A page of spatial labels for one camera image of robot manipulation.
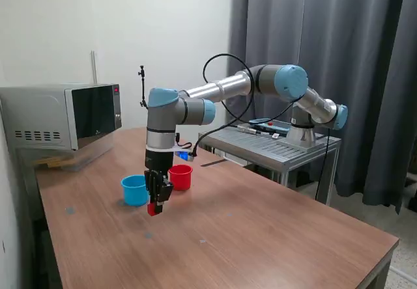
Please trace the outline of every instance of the blue joint cap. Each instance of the blue joint cap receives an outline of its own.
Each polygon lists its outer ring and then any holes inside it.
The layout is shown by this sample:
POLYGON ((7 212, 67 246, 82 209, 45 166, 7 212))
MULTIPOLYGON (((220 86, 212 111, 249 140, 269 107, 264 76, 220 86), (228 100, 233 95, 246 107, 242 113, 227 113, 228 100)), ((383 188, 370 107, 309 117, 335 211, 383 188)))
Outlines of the blue joint cap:
POLYGON ((340 105, 338 108, 338 115, 334 121, 333 130, 340 130, 344 127, 347 120, 347 107, 345 105, 340 105))
POLYGON ((204 100, 204 116, 201 125, 210 124, 216 116, 216 106, 210 100, 204 100))
POLYGON ((179 94, 175 89, 151 89, 149 92, 148 106, 160 107, 178 100, 179 94))
POLYGON ((306 71, 300 66, 286 64, 274 76, 276 92, 289 102, 303 96, 308 87, 306 71))

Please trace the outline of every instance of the robotic arm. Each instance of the robotic arm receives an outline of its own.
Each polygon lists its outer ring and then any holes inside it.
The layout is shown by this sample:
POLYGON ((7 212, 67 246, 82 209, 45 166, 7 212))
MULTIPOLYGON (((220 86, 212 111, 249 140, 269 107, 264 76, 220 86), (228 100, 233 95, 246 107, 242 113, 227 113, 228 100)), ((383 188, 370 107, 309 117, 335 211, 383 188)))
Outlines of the robotic arm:
MULTIPOLYGON (((315 142, 312 127, 323 126, 340 130, 346 123, 347 107, 330 99, 320 97, 308 87, 307 73, 292 64, 255 66, 250 69, 255 78, 255 92, 275 95, 286 102, 298 100, 293 107, 291 129, 287 142, 305 146, 315 142), (311 139, 305 138, 311 130, 311 139)), ((162 212, 162 206, 169 199, 173 186, 167 179, 173 164, 176 125, 210 124, 216 115, 214 102, 236 95, 248 95, 251 80, 246 71, 234 76, 207 83, 190 90, 151 89, 148 100, 147 144, 145 154, 145 181, 151 197, 148 213, 162 212)))

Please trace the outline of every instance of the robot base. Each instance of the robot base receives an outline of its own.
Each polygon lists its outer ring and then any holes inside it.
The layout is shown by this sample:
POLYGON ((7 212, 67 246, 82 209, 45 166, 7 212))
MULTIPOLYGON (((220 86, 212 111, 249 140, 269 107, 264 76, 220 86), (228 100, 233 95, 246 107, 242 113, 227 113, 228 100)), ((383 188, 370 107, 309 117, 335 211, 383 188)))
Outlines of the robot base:
POLYGON ((317 139, 312 128, 296 128, 291 126, 287 136, 278 139, 277 143, 308 153, 322 147, 323 143, 327 143, 327 139, 323 137, 326 136, 323 135, 317 139))

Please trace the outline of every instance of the white wall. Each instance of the white wall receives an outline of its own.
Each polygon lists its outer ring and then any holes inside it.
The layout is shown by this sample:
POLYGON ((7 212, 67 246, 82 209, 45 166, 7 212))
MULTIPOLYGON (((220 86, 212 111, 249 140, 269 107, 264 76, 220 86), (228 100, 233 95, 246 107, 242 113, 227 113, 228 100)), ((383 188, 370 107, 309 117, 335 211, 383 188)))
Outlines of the white wall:
MULTIPOLYGON (((99 82, 120 83, 124 128, 145 126, 139 65, 145 65, 146 97, 152 87, 189 89, 204 84, 205 61, 229 49, 231 0, 93 0, 99 82)), ((210 65, 210 79, 224 77, 226 60, 210 65)), ((217 106, 210 128, 224 123, 217 106)), ((179 127, 196 140, 209 127, 179 127)))
MULTIPOLYGON (((99 82, 121 85, 123 127, 145 126, 139 65, 146 66, 146 96, 152 87, 202 85, 205 61, 229 49, 230 15, 231 0, 0 0, 0 86, 91 83, 95 50, 99 82)), ((207 72, 224 77, 226 60, 207 72)), ((221 105, 217 113, 211 128, 224 123, 221 105)), ((179 131, 194 141, 208 129, 179 131)), ((26 223, 17 220, 23 209, 14 179, 0 127, 1 289, 22 288, 30 273, 22 265, 30 245, 26 223)))
POLYGON ((96 47, 91 0, 0 0, 5 83, 89 83, 96 47))

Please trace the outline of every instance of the blue cup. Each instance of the blue cup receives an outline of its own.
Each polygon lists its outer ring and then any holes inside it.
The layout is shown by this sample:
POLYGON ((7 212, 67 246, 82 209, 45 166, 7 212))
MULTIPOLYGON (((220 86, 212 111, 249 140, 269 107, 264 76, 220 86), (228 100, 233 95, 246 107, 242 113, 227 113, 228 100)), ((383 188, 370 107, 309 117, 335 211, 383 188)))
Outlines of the blue cup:
POLYGON ((142 206, 148 202, 144 175, 131 175, 122 179, 124 202, 129 206, 142 206))

